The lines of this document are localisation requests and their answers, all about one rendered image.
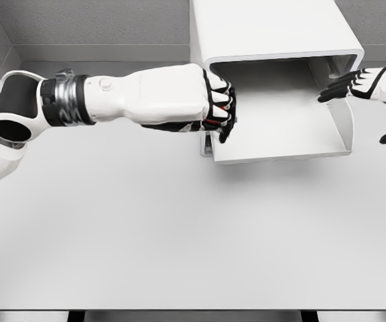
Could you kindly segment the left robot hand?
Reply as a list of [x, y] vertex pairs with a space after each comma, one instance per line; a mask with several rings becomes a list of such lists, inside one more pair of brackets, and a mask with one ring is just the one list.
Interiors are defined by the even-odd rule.
[[225, 143], [237, 120], [236, 92], [227, 80], [197, 64], [139, 73], [135, 121], [170, 132], [215, 131]]

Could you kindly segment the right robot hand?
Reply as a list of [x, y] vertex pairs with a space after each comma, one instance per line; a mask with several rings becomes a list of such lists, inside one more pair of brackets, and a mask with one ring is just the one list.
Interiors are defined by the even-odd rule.
[[318, 95], [318, 102], [346, 97], [386, 104], [386, 66], [362, 68], [338, 77]]

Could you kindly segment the white cabinet drawer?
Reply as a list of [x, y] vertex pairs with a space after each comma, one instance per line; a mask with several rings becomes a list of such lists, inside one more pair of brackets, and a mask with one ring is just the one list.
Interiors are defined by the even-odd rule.
[[349, 103], [317, 100], [340, 76], [331, 58], [220, 62], [211, 70], [232, 83], [237, 98], [237, 122], [227, 141], [212, 137], [216, 164], [351, 154]]

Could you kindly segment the white tabletop storage cabinet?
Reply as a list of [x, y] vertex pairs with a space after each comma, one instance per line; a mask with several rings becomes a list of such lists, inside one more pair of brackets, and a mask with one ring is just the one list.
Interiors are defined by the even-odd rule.
[[[190, 0], [190, 59], [211, 72], [220, 62], [329, 57], [342, 76], [364, 55], [335, 0]], [[203, 156], [213, 157], [213, 136], [201, 134]]]

